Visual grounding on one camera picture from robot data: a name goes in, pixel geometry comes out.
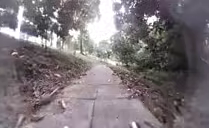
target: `sunlight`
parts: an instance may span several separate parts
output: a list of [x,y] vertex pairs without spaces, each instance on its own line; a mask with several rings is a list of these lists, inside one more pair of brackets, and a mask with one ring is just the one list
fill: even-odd
[[101,0],[99,21],[88,25],[88,31],[95,43],[102,40],[108,40],[114,33],[117,32],[114,24],[114,12],[112,9],[112,0]]

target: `dry leaves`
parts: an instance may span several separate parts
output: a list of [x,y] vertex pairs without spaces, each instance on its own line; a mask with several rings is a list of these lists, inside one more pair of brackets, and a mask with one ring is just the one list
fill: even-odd
[[172,128],[175,116],[180,113],[184,99],[173,88],[159,87],[135,73],[111,67],[124,85],[133,92],[130,98],[139,98],[166,127]]
[[73,55],[29,44],[13,50],[11,55],[16,58],[17,77],[23,83],[20,92],[35,110],[50,103],[57,88],[64,88],[88,69],[86,62]]

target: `paved walkway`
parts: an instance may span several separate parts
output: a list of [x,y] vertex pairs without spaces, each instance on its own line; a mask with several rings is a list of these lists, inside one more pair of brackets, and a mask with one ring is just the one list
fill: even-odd
[[[129,128],[132,121],[141,128],[160,128],[160,123],[139,100],[127,98],[130,92],[112,73],[104,65],[94,66],[41,109],[40,113],[46,115],[42,121],[24,128]],[[61,100],[67,105],[65,111],[58,105]]]

